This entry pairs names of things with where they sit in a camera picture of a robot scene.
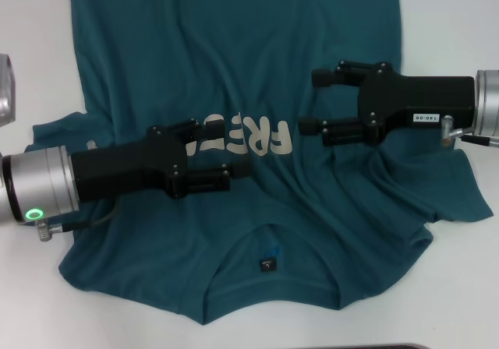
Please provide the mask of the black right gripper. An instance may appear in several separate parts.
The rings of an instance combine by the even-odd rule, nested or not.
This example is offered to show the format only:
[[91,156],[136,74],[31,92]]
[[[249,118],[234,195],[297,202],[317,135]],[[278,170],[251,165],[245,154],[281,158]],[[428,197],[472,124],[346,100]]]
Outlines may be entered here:
[[438,129],[449,116],[455,128],[472,126],[475,82],[469,76],[403,76],[390,65],[340,61],[333,69],[313,69],[313,88],[355,86],[358,118],[298,119],[299,134],[321,136],[324,146],[381,143],[403,128]]

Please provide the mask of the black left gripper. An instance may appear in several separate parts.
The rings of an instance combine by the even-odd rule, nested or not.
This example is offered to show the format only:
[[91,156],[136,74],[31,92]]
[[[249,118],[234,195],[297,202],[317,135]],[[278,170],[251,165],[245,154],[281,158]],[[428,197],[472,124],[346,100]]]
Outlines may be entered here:
[[223,139],[225,122],[195,119],[173,126],[153,126],[142,139],[70,156],[79,201],[110,199],[126,193],[160,189],[173,199],[205,192],[225,192],[234,179],[249,177],[248,161],[188,170],[186,144]]

